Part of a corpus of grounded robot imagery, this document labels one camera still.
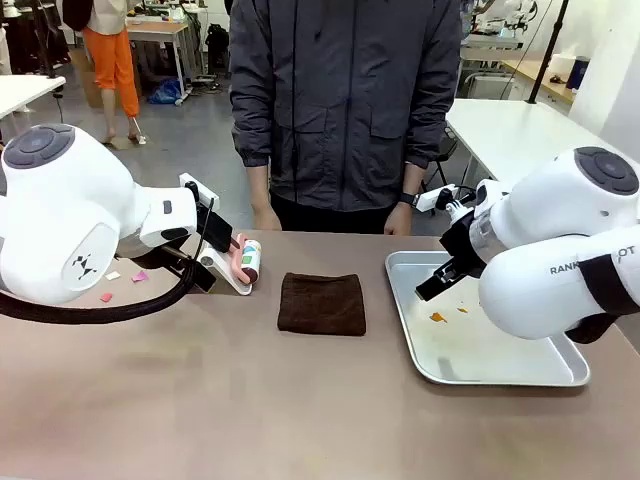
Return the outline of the person in orange trousers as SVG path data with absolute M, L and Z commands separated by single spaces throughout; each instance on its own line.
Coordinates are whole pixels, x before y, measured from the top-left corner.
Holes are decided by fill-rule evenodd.
M 95 82 L 100 89 L 106 121 L 104 142 L 116 136 L 116 101 L 120 100 L 128 120 L 128 139 L 146 143 L 139 124 L 139 100 L 131 46 L 126 27 L 129 0 L 61 0 L 63 22 L 82 34 L 94 63 Z

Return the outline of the person's right hand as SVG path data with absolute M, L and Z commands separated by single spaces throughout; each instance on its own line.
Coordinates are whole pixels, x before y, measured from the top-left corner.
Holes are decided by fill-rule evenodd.
M 251 204 L 253 223 L 256 230 L 281 231 L 280 219 L 268 200 L 255 201 Z

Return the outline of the dark brown cloth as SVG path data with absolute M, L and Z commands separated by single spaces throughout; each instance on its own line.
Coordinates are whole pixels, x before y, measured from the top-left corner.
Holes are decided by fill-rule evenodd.
M 306 335 L 364 336 L 366 317 L 359 277 L 286 273 L 277 327 Z

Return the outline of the brown cardboard box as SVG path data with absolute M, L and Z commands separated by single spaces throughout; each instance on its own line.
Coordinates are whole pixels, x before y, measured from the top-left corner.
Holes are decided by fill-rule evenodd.
M 92 109 L 102 109 L 101 90 L 96 83 L 91 56 L 86 53 L 84 48 L 71 48 L 69 55 L 76 76 L 83 87 L 88 106 Z

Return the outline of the person's left hand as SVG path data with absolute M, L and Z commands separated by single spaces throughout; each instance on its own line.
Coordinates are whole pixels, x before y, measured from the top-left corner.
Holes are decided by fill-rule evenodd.
M 410 236 L 412 229 L 412 207 L 399 202 L 390 212 L 384 225 L 385 235 Z

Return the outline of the large white table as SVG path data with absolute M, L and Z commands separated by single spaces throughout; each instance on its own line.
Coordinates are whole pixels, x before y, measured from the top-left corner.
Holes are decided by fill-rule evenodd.
M 569 117 L 545 104 L 525 101 L 457 99 L 448 126 L 470 157 L 463 183 L 476 177 L 513 184 L 558 154 L 582 146 L 611 146 Z

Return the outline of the white folding stand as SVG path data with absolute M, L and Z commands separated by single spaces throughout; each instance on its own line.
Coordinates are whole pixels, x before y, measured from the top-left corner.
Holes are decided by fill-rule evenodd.
M 200 264 L 215 278 L 209 293 L 223 295 L 248 296 L 253 286 L 245 285 L 238 280 L 231 268 L 231 257 L 228 253 L 220 253 L 212 247 L 204 248 L 197 257 Z

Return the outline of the person's left forearm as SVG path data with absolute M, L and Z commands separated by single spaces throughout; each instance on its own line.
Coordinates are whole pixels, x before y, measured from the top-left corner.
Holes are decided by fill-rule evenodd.
M 404 166 L 401 194 L 415 196 L 420 192 L 426 170 L 410 162 Z

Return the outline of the blue white canister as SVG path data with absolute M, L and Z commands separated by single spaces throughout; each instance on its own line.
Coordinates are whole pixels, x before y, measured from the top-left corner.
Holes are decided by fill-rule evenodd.
M 577 90 L 580 87 L 589 63 L 590 59 L 588 57 L 577 56 L 575 58 L 573 67 L 566 83 L 566 87 L 568 89 Z

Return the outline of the wooden top grey desk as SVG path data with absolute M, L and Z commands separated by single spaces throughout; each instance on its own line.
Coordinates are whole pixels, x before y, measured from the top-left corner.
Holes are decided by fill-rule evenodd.
M 193 49 L 190 27 L 186 21 L 152 21 L 146 17 L 126 19 L 126 29 L 132 41 L 153 42 L 159 46 L 169 46 L 173 52 L 179 97 L 174 101 L 181 105 L 192 93 L 191 79 L 196 75 L 196 56 Z

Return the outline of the black tripod pole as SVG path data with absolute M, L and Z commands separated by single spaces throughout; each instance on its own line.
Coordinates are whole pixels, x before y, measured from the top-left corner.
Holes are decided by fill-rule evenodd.
M 541 88 L 544 76 L 546 74 L 546 71 L 548 69 L 548 66 L 550 64 L 552 55 L 553 55 L 553 51 L 554 48 L 556 46 L 559 34 L 561 32 L 562 26 L 563 26 L 563 22 L 564 22 L 564 18 L 566 15 L 566 11 L 568 9 L 568 5 L 569 5 L 569 1 L 570 0 L 562 0 L 559 12 L 558 12 L 558 16 L 557 19 L 553 25 L 553 30 L 547 45 L 547 48 L 545 50 L 544 56 L 542 58 L 542 61 L 540 63 L 540 67 L 538 70 L 538 73 L 536 75 L 536 78 L 534 80 L 534 84 L 533 87 L 531 88 L 530 91 L 530 95 L 528 97 L 528 99 L 526 100 L 526 102 L 528 104 L 535 104 L 536 103 L 536 99 L 537 99 L 537 95 L 539 93 L 539 90 Z

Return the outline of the person's right forearm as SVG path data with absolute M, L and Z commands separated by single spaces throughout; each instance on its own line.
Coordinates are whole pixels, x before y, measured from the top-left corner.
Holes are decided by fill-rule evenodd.
M 251 204 L 260 209 L 269 204 L 269 166 L 256 166 L 246 168 Z

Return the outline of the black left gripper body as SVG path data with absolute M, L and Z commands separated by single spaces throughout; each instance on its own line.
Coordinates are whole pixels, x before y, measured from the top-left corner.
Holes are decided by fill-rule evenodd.
M 232 245 L 232 226 L 207 206 L 198 203 L 197 233 L 212 248 L 219 252 L 228 252 Z

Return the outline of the black folding chair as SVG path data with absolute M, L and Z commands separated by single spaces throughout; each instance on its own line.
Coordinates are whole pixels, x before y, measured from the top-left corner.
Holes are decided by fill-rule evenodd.
M 447 162 L 451 158 L 457 148 L 457 145 L 458 139 L 456 135 L 454 134 L 453 130 L 449 126 L 447 126 L 444 130 L 444 135 L 440 143 L 439 155 L 433 161 L 436 170 L 427 180 L 421 181 L 422 192 L 426 192 L 428 190 L 429 184 L 436 176 L 439 176 L 444 186 L 448 184 L 442 164 Z

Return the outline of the person in grey jacket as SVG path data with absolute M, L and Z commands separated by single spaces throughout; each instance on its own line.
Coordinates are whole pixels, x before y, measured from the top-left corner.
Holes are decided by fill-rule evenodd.
M 233 0 L 232 136 L 281 231 L 384 234 L 404 166 L 438 155 L 460 0 Z

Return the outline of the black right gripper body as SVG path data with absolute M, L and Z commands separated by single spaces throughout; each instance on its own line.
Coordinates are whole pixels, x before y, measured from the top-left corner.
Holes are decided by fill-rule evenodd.
M 474 214 L 467 213 L 456 220 L 440 240 L 450 257 L 458 261 L 459 278 L 456 281 L 466 276 L 478 279 L 486 267 L 471 243 L 470 227 L 473 220 Z

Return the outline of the pink lint roller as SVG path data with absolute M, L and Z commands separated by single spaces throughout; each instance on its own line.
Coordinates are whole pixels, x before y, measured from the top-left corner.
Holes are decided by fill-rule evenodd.
M 253 285 L 259 278 L 262 246 L 243 233 L 239 233 L 236 239 L 240 248 L 231 252 L 232 272 L 243 285 Z

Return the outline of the blue plastic bag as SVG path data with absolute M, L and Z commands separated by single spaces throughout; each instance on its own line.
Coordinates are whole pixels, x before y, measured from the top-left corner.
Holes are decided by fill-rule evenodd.
M 182 102 L 182 91 L 178 78 L 168 78 L 161 82 L 147 97 L 154 105 L 175 105 Z

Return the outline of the silver metal tray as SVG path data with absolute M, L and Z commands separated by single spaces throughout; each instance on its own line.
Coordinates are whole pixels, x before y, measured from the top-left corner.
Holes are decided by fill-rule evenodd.
M 397 251 L 385 268 L 413 364 L 447 385 L 582 387 L 591 371 L 566 336 L 524 340 L 494 326 L 479 305 L 478 280 L 467 277 L 430 301 L 415 288 L 449 259 L 443 251 Z M 462 307 L 468 313 L 461 313 Z M 434 322 L 439 312 L 447 322 Z

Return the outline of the small white table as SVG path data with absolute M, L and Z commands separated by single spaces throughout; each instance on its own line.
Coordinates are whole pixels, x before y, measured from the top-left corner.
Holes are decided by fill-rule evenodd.
M 0 120 L 65 83 L 63 76 L 0 75 Z

